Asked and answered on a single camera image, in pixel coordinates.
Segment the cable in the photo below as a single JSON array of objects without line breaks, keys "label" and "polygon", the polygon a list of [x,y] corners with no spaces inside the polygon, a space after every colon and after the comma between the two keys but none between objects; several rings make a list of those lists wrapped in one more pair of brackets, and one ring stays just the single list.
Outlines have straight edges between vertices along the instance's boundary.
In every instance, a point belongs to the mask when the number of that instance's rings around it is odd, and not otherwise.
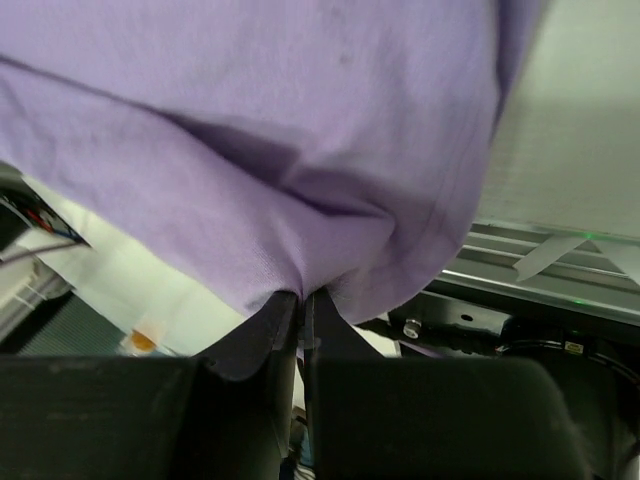
[{"label": "cable", "polygon": [[56,252],[58,250],[66,250],[67,248],[73,248],[78,246],[88,247],[89,245],[85,242],[72,242],[72,243],[64,243],[62,245],[53,245],[51,247],[43,247],[36,250],[29,250],[27,252],[19,253],[17,255],[14,255],[13,257],[9,257],[5,260],[0,261],[0,268],[7,266],[7,264],[9,263],[22,260],[23,258],[34,257],[36,255],[42,255],[43,253]]},{"label": "cable", "polygon": [[20,220],[26,223],[28,227],[33,227],[33,223],[27,217],[25,217],[22,213],[20,213],[20,211],[16,207],[11,205],[9,202],[0,198],[0,205],[9,209],[11,213],[13,213],[16,217],[18,217]]}]

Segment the white wall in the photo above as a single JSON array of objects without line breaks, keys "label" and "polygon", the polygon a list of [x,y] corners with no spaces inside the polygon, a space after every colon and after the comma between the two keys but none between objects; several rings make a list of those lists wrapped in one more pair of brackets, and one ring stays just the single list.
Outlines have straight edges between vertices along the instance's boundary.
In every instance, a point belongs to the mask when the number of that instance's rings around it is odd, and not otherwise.
[{"label": "white wall", "polygon": [[555,0],[494,142],[479,218],[640,239],[640,2]]}]

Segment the white paper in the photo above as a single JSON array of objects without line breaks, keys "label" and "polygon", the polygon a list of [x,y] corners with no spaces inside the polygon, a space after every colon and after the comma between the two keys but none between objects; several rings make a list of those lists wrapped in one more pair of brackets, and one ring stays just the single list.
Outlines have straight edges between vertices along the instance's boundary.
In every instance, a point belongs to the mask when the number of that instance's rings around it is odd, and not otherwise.
[{"label": "white paper", "polygon": [[640,247],[602,240],[593,243],[622,273],[640,285]]},{"label": "white paper", "polygon": [[586,241],[584,237],[554,235],[529,252],[513,266],[518,272],[518,282],[537,275],[563,255],[579,247]]}]

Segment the wrinkled cloth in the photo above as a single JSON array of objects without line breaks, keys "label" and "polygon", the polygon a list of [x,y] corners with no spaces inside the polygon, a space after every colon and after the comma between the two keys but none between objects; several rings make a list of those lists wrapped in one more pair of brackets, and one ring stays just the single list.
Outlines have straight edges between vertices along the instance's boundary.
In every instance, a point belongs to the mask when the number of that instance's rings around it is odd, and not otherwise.
[{"label": "wrinkled cloth", "polygon": [[535,1],[5,0],[0,158],[243,313],[351,322],[470,228]]}]

